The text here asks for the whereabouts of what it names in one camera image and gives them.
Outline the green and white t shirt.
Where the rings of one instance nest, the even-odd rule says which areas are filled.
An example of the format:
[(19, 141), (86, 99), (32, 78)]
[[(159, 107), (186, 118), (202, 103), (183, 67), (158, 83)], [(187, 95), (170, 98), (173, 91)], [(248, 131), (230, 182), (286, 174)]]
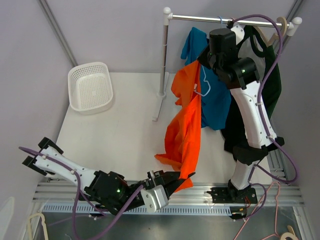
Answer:
[[(258, 70), (259, 79), (262, 81), (272, 67), (276, 54), (273, 46), (266, 46), (254, 26), (244, 27), (244, 38), (238, 44), (240, 58), (251, 58)], [(281, 95), (282, 83), (279, 66), (276, 65), (268, 76), (263, 90), (262, 98), (268, 118), (271, 118), (278, 99)]]

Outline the orange t shirt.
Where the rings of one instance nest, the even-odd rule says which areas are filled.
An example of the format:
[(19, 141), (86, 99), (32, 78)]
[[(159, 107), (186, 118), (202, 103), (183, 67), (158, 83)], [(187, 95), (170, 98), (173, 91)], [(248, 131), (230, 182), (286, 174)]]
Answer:
[(202, 97), (194, 92), (194, 85), (200, 84), (200, 71), (201, 65), (195, 60), (175, 74), (171, 91), (181, 109), (167, 126), (165, 153), (154, 156), (180, 172), (180, 179), (196, 171), (201, 149)]

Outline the blue t shirt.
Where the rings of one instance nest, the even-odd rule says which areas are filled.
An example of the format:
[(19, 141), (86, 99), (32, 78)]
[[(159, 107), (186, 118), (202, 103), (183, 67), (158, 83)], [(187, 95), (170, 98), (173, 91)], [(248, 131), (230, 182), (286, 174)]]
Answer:
[[(208, 46), (209, 39), (202, 30), (193, 27), (183, 46), (180, 58), (185, 60), (184, 64), (194, 62), (201, 52)], [(218, 77), (211, 69), (204, 67), (206, 79), (209, 81), (211, 90), (205, 97), (201, 97), (201, 126), (210, 127), (218, 131), (225, 128), (225, 123), (230, 109), (231, 94), (225, 83), (218, 80)], [(208, 85), (200, 84), (201, 93), (207, 92)]]

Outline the beige wooden hanger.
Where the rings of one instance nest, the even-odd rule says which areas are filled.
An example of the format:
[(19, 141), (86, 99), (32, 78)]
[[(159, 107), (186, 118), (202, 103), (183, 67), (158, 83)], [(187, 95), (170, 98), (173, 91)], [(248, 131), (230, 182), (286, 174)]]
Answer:
[[(288, 30), (288, 22), (287, 19), (284, 16), (279, 16), (277, 19), (278, 23), (281, 23), (282, 26), (280, 27), (280, 33), (281, 36), (284, 38), (286, 36), (286, 32)], [(253, 27), (260, 35), (262, 42), (267, 46), (271, 46), (275, 43), (275, 41), (279, 40), (279, 35), (277, 32), (273, 33), (273, 35), (270, 38), (267, 38), (265, 36), (265, 34), (263, 33), (263, 31), (258, 27), (258, 26), (254, 26)]]

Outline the black t shirt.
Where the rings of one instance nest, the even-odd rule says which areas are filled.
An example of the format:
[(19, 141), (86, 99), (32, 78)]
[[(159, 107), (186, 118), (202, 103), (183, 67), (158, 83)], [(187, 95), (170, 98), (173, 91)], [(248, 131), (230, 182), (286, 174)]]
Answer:
[(225, 128), (221, 129), (220, 132), (224, 138), (224, 150), (231, 153), (234, 161), (236, 162), (237, 159), (233, 154), (234, 146), (247, 145), (248, 141), (243, 118), (233, 96), (231, 96), (231, 103), (225, 122)]

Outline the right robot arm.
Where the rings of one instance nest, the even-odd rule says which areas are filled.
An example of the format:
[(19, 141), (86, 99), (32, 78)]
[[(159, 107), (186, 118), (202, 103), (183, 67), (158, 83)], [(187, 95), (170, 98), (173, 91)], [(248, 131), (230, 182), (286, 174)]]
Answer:
[(237, 34), (230, 28), (214, 29), (209, 33), (209, 44), (198, 57), (200, 64), (218, 76), (230, 90), (246, 133), (246, 140), (232, 149), (236, 159), (233, 176), (228, 182), (227, 196), (232, 202), (240, 202), (250, 191), (249, 183), (254, 166), (269, 151), (283, 145), (265, 116), (266, 108), (259, 92), (262, 81), (252, 58), (238, 56)]

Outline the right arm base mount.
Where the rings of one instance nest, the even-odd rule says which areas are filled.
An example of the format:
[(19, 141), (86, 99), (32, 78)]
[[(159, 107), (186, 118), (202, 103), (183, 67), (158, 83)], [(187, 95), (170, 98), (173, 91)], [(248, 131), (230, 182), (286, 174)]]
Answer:
[(212, 198), (215, 204), (257, 204), (256, 190), (251, 186), (242, 190), (237, 190), (232, 187), (212, 187), (206, 192)]

